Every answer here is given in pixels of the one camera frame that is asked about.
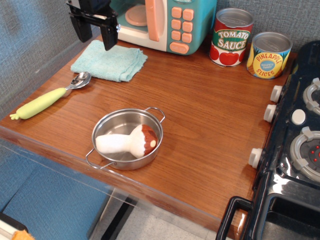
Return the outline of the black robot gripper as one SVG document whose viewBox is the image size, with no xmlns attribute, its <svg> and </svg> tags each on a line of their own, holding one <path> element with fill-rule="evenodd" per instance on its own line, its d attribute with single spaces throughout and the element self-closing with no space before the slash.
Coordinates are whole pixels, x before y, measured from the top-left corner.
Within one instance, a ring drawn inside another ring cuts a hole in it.
<svg viewBox="0 0 320 240">
<path fill-rule="evenodd" d="M 77 37 L 82 43 L 93 35 L 91 25 L 100 26 L 104 49 L 109 51 L 118 43 L 118 24 L 115 10 L 110 0 L 67 0 L 70 19 Z"/>
</svg>

